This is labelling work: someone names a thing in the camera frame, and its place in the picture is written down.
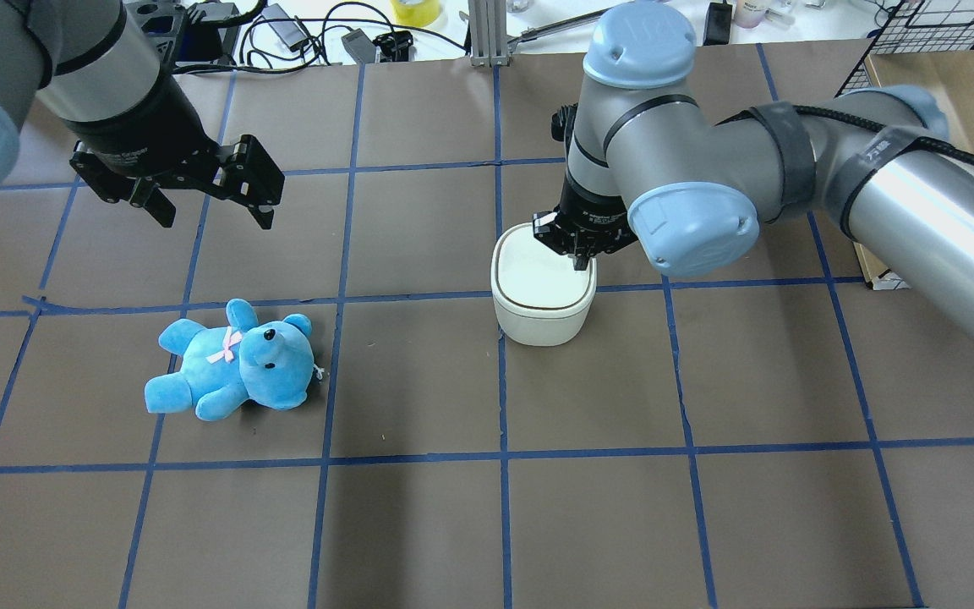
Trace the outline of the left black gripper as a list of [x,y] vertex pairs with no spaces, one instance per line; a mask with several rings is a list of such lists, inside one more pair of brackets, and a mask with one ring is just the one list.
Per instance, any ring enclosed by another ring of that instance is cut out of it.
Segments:
[[177,207],[163,189],[200,190],[218,200],[231,200],[249,209],[262,230],[271,230],[285,188],[285,174],[253,134],[241,135],[228,145],[211,142],[169,169],[145,170],[139,176],[113,170],[111,162],[81,141],[69,165],[98,198],[143,209],[163,228],[172,228],[177,218]]

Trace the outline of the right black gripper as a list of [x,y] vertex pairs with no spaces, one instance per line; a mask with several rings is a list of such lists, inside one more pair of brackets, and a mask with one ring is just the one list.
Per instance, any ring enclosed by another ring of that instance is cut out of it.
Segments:
[[572,258],[572,269],[587,272],[589,257],[615,253],[638,241],[619,195],[602,195],[565,182],[551,211],[533,215],[534,238],[558,255]]

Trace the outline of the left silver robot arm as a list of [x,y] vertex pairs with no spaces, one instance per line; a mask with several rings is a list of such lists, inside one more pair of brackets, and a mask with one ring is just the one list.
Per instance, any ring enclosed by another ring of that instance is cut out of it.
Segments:
[[120,1],[0,1],[0,189],[40,102],[77,138],[75,173],[164,228],[168,189],[199,190],[273,227],[285,174],[255,136],[210,138],[173,66]]

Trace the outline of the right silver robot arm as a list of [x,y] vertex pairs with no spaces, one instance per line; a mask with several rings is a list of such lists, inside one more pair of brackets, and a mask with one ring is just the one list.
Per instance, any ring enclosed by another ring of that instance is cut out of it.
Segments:
[[687,84],[696,51],[669,5],[603,12],[579,100],[552,121],[566,178],[534,239],[577,270],[640,243],[661,275],[696,277],[741,258],[763,225],[822,208],[974,339],[974,154],[950,144],[934,97],[883,86],[711,124]]

